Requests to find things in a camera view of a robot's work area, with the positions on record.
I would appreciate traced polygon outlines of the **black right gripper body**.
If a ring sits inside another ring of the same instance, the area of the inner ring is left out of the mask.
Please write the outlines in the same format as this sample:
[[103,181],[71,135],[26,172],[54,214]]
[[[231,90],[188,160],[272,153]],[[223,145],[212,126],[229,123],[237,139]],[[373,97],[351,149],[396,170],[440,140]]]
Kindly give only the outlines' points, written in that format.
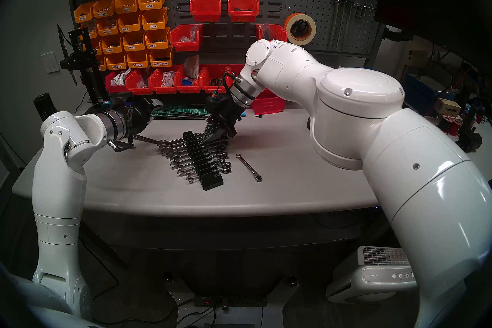
[[206,98],[207,122],[221,123],[224,130],[222,137],[233,138],[236,135],[235,124],[241,118],[243,108],[238,106],[228,95]]

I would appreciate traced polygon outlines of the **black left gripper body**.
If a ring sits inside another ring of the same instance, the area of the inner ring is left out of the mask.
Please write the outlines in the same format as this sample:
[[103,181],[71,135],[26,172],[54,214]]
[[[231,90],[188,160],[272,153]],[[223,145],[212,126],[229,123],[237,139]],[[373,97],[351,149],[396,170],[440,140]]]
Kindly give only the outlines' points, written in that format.
[[125,137],[143,132],[150,123],[155,105],[150,97],[140,97],[124,105]]

